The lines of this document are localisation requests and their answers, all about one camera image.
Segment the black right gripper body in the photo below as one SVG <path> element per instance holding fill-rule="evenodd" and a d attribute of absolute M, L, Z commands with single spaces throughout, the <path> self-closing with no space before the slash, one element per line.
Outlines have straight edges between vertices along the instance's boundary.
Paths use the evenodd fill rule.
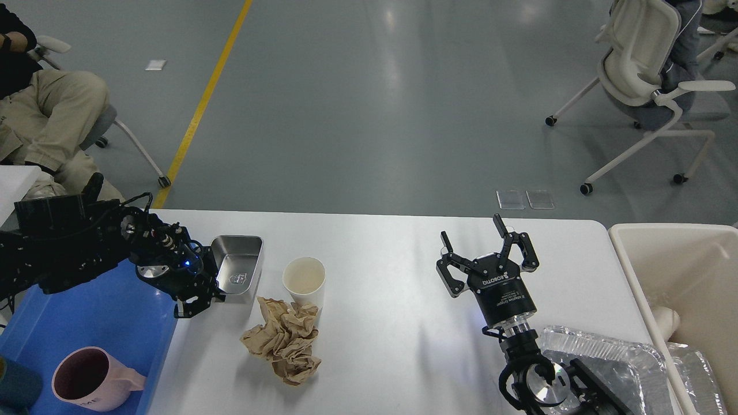
<path fill-rule="evenodd" d="M 537 312 L 524 281 L 520 266 L 508 260 L 500 270 L 501 256 L 475 258 L 467 278 L 488 328 L 516 325 L 516 321 L 532 317 Z"/>

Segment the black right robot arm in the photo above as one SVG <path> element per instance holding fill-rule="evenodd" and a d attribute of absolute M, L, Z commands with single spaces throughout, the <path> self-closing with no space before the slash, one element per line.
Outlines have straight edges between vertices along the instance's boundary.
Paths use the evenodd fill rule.
<path fill-rule="evenodd" d="M 451 297 L 470 291 L 483 314 L 484 335 L 495 337 L 506 365 L 498 379 L 503 398 L 516 410 L 544 414 L 577 400 L 572 414 L 629 414 L 630 408 L 580 359 L 559 364 L 543 355 L 537 331 L 528 319 L 537 312 L 521 274 L 536 271 L 540 262 L 527 233 L 508 231 L 500 215 L 493 217 L 503 239 L 500 251 L 477 258 L 454 252 L 446 232 L 445 252 L 436 270 Z"/>

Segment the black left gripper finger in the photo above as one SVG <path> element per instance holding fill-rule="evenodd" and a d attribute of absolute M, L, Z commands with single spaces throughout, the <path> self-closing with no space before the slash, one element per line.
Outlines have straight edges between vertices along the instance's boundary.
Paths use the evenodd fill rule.
<path fill-rule="evenodd" d="M 218 271 L 219 263 L 214 256 L 211 246 L 204 246 L 198 241 L 193 242 L 193 252 L 195 252 L 201 263 L 201 271 Z"/>
<path fill-rule="evenodd" d="M 224 292 L 204 292 L 190 295 L 186 299 L 174 297 L 175 308 L 173 316 L 175 319 L 189 319 L 207 310 L 213 302 L 224 302 Z"/>

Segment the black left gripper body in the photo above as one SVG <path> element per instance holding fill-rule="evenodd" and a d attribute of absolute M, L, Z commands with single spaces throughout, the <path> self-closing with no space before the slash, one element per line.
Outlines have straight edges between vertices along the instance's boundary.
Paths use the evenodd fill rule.
<path fill-rule="evenodd" d="M 193 242 L 158 257 L 140 258 L 136 263 L 136 274 L 141 281 L 172 299 L 217 292 L 217 272 L 201 271 L 201 263 L 193 252 Z"/>

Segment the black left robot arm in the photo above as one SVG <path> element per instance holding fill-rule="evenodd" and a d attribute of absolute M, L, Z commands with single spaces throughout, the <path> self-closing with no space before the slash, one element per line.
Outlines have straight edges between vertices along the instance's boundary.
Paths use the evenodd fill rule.
<path fill-rule="evenodd" d="M 15 203 L 18 228 L 2 231 L 2 299 L 37 285 L 47 294 L 92 281 L 129 260 L 140 281 L 169 295 L 175 318 L 224 302 L 213 249 L 132 200 L 98 199 L 103 175 L 81 194 Z"/>

